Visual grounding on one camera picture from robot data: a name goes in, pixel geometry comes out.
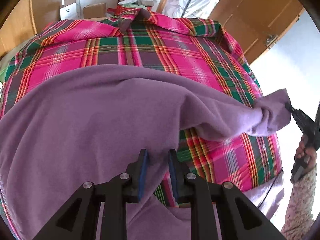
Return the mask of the floral sleeve right forearm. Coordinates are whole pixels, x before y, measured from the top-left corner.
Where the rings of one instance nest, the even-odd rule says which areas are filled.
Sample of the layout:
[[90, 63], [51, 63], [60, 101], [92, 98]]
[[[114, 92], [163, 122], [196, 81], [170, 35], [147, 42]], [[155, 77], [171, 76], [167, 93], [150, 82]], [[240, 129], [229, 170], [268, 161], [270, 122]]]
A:
[[281, 229], [286, 239], [302, 239], [314, 223], [312, 206], [315, 197], [317, 167], [294, 183]]

